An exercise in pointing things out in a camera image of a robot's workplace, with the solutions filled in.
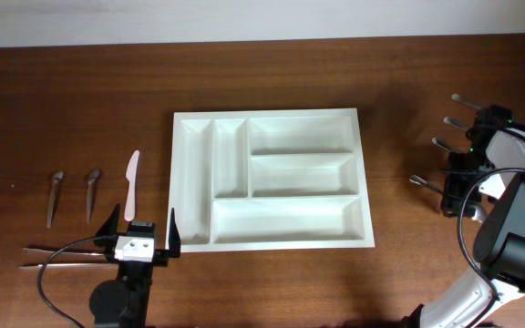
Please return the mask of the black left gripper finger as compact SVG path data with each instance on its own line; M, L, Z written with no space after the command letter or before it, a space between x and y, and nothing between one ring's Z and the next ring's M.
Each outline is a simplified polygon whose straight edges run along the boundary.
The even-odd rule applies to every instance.
M175 209L170 210L170 221L168 226L167 251L170 258L179 258L181 254L180 234L175 219Z
M98 229L96 236L102 237L102 236L112 236L117 232L118 229L118 219L120 214L120 205L117 204L111 214L109 215L108 219L102 224L102 226Z

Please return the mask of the large metal spoon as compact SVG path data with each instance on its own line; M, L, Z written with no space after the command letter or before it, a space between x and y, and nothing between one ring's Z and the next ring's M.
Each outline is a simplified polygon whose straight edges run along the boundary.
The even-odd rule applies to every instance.
M424 187L424 188L426 188L428 190L435 191L436 193L439 193L439 194L443 194L444 193L443 190L441 190L440 188L438 188L438 187L428 183L425 179L421 178L418 175L411 175L409 177L409 181L411 183L414 183L414 184L420 186L420 187Z
M460 150L459 150L459 149L457 149L457 148L455 148L455 147L449 145L449 144L448 144L444 139L442 139L442 138L432 138L432 139L431 139L431 142L432 142L434 145L436 145L436 146L438 146L438 147L444 149L445 151L447 151L447 152L449 152L449 153L455 153L455 154L459 154L459 153L460 153Z

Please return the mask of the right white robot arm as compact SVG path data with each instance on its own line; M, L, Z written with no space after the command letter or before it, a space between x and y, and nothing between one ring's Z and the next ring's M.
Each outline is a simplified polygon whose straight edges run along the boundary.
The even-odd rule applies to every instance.
M445 216L480 223L467 271L406 327L471 327L525 295L525 125L478 108L448 150ZM367 249L375 244L365 129L353 108L185 112L173 118L174 251Z

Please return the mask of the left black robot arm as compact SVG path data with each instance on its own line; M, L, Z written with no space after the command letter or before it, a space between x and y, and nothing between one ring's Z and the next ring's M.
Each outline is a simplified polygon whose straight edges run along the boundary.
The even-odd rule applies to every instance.
M118 266L117 276L100 283L91 293L89 309L96 327L144 327L149 306L153 270L179 258L181 241L176 222L171 223L169 245L155 247L156 225L132 221L118 231L120 206L116 205L95 235L109 264Z

